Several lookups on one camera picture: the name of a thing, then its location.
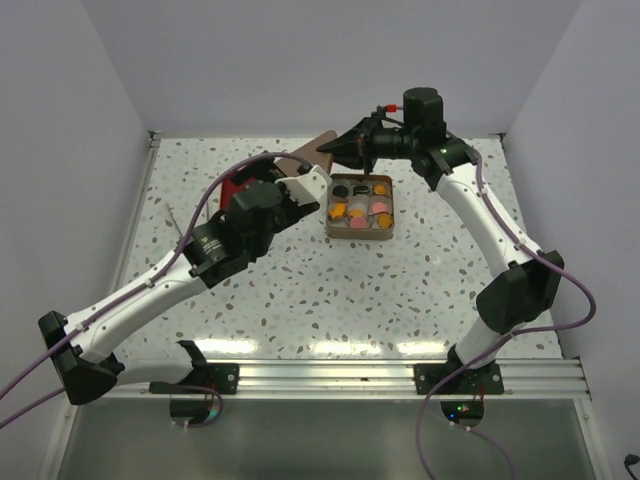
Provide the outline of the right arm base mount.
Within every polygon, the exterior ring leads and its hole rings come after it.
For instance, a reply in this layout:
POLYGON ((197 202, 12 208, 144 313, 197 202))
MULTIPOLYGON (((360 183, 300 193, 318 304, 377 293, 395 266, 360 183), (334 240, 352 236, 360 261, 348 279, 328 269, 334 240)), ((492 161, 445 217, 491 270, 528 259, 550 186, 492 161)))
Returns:
MULTIPOLYGON (((416 393, 427 395, 455 370, 449 363, 417 363, 413 366, 416 393)), ((501 395, 505 393, 500 367, 491 362, 479 369, 468 369, 443 383, 439 395, 501 395)))

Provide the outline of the pink round cookie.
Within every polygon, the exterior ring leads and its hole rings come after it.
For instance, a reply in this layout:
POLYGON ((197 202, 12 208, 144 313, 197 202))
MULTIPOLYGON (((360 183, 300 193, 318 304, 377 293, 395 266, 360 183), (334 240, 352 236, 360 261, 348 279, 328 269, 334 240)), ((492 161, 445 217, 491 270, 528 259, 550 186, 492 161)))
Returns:
POLYGON ((371 211, 373 214, 385 213, 387 206, 383 202, 375 202, 371 205, 371 211))
POLYGON ((363 216, 352 217, 349 226, 353 229, 365 229, 368 227, 367 218, 363 216))

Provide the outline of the metal tongs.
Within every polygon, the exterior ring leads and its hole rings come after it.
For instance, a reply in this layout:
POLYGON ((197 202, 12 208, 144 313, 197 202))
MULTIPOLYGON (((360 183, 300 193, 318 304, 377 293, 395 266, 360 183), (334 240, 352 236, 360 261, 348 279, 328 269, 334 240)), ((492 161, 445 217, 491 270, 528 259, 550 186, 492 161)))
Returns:
POLYGON ((183 232, 180 228, 179 222, 176 220, 176 217, 173 212, 173 208, 168 202, 166 202, 164 206, 165 206, 167 215, 169 217, 169 222, 171 223, 172 228, 175 230, 178 236, 178 239, 181 240, 183 238, 183 232))

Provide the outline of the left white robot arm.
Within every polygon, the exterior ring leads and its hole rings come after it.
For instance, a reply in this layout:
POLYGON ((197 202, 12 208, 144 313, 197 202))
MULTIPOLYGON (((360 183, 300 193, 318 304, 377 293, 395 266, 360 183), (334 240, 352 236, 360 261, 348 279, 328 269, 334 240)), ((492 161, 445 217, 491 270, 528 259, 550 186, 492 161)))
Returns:
POLYGON ((136 280, 79 312, 44 315, 38 325, 70 403, 87 404, 131 383, 162 382, 189 393, 212 386, 212 370, 192 341, 179 341, 167 360, 129 365, 114 350, 175 305, 265 256, 276 234, 319 209, 327 187, 318 173, 253 181, 208 222, 191 225, 182 244, 136 280))

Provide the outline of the orange fish cookie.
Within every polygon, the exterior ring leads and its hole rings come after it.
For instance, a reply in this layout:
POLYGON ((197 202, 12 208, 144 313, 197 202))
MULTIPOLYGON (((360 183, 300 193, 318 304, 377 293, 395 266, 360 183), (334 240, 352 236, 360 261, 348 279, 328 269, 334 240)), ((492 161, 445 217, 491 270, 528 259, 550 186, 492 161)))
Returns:
POLYGON ((327 210, 327 216, 331 221, 344 219, 347 214, 347 205, 345 203, 337 203, 327 210))

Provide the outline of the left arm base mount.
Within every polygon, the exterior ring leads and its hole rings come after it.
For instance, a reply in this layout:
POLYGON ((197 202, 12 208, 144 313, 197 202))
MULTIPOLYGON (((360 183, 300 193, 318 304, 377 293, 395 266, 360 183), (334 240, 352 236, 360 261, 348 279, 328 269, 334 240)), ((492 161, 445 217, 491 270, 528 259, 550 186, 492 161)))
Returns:
POLYGON ((178 381, 154 381, 149 384, 152 394, 190 394, 213 390, 222 395, 235 395, 240 379, 237 363, 211 363, 192 340, 178 345, 189 357, 187 373, 178 381))

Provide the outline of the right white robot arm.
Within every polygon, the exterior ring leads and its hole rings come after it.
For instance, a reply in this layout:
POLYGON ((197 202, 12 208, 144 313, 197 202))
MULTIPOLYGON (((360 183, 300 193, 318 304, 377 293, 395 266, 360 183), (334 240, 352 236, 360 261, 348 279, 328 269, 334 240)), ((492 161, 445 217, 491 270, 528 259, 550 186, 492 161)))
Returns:
POLYGON ((366 174, 380 159, 410 161, 476 242, 492 280, 477 295, 478 317, 450 349, 445 369, 449 387, 468 392, 480 382, 480 368, 494 360, 498 341, 550 309, 564 260, 556 251, 543 251, 508 217, 482 178, 477 150, 449 132, 444 100, 436 89, 405 91, 400 121, 389 118, 393 109, 377 107, 318 149, 339 165, 366 174))

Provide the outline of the black round cookie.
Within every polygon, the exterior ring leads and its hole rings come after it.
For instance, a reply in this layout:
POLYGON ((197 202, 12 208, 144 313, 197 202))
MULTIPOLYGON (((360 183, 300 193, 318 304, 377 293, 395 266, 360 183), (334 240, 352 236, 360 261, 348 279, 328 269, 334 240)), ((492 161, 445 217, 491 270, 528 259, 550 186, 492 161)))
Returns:
POLYGON ((332 195, 337 198, 347 198, 349 195, 349 188, 345 185, 337 185, 333 188, 332 195))

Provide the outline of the square cookie tin box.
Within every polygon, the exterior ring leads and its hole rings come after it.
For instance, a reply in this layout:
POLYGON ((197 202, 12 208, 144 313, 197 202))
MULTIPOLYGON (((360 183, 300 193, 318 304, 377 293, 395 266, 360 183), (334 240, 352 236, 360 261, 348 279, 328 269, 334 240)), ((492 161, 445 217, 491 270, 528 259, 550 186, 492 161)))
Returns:
POLYGON ((326 222, 325 231, 328 237, 334 239, 345 240, 363 240, 363 241, 387 241, 394 235, 395 228, 395 200, 394 200, 394 185, 390 176, 386 175, 364 175, 364 174, 347 174, 338 173, 331 176, 332 182, 329 187, 327 201, 326 201, 326 222), (375 184, 384 184, 389 189, 390 196, 377 196, 372 192, 372 188, 375 184), (332 195, 332 190, 337 185, 345 185, 349 188, 349 195, 347 198, 337 198, 332 195), (367 185, 370 187, 368 195, 353 195, 354 185, 367 185), (383 202, 387 206, 385 213, 390 214, 393 217, 393 226, 388 229, 381 229, 377 225, 377 216, 379 214, 373 214, 371 211, 371 205, 375 202, 383 202), (331 221, 327 216, 327 210, 337 204, 345 203, 347 205, 347 214, 344 219, 331 221), (360 209, 365 212, 365 216, 368 221, 368 227, 365 229, 353 229, 349 226, 350 217, 348 212, 352 209, 360 209))

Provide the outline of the square tin lid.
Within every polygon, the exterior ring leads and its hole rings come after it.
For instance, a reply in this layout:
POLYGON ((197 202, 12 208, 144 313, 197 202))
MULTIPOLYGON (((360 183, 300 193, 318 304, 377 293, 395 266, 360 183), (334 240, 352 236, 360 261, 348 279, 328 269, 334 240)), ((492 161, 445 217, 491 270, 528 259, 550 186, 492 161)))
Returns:
POLYGON ((241 166, 230 180, 236 186, 251 182, 275 183, 277 180, 309 173, 315 166, 329 174, 333 156, 318 151, 318 148, 336 138, 336 132, 329 130, 294 151, 265 150, 252 157, 252 162, 241 166))

